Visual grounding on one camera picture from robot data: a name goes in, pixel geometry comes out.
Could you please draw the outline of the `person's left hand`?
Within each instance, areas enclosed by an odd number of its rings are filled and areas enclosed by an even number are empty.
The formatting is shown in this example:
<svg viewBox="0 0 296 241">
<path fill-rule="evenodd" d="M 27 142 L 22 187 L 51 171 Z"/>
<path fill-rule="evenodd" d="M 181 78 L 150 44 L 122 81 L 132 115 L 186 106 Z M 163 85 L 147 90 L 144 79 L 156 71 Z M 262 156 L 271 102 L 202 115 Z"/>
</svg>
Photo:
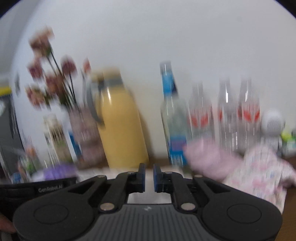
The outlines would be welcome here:
<svg viewBox="0 0 296 241">
<path fill-rule="evenodd" d="M 5 216 L 0 214 L 0 230 L 7 233 L 15 233 L 16 229 L 11 221 L 9 221 Z"/>
</svg>

